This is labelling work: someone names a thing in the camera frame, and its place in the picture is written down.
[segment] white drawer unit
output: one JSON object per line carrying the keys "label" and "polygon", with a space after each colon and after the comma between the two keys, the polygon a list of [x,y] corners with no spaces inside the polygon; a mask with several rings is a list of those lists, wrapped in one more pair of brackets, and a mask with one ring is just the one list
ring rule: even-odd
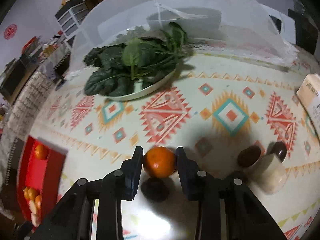
{"label": "white drawer unit", "polygon": [[66,37],[65,43],[70,49],[68,41],[76,35],[88,13],[89,10],[83,0],[70,0],[56,13],[57,22]]}

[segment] white wall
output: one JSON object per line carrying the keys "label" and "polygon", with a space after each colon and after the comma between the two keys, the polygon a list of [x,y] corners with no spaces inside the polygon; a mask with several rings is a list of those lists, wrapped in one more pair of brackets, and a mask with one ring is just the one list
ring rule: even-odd
{"label": "white wall", "polygon": [[[55,14],[62,0],[17,0],[0,25],[0,73],[5,64],[21,55],[22,47],[34,36],[47,40],[60,30]],[[10,40],[3,37],[10,24],[18,26]]]}

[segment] cardboard box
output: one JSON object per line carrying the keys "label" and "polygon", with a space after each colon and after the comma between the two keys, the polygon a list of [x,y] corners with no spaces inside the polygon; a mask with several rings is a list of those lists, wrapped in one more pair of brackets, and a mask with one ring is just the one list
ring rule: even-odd
{"label": "cardboard box", "polygon": [[318,74],[307,75],[297,96],[313,123],[314,128],[320,135],[320,76]]}

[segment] plate of spinach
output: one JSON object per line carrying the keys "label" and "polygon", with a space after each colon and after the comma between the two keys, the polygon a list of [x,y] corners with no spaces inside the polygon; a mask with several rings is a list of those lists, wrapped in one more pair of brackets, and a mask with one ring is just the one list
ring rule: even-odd
{"label": "plate of spinach", "polygon": [[165,84],[178,62],[187,56],[187,33],[175,22],[165,39],[133,38],[126,44],[93,48],[84,58],[98,68],[84,86],[86,95],[100,94],[115,101],[143,97]]}

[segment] transparent plastic sheet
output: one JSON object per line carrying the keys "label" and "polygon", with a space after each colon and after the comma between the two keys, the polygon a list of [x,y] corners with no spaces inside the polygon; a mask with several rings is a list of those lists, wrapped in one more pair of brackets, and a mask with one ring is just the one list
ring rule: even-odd
{"label": "transparent plastic sheet", "polygon": [[[183,19],[161,4],[204,17]],[[82,60],[92,48],[137,36],[158,36],[157,29],[166,29],[168,19],[186,29],[196,51],[283,67],[291,67],[297,57],[295,47],[280,37],[256,0],[104,0],[87,15],[76,35],[70,73],[85,67]],[[216,42],[223,48],[211,46]]]}

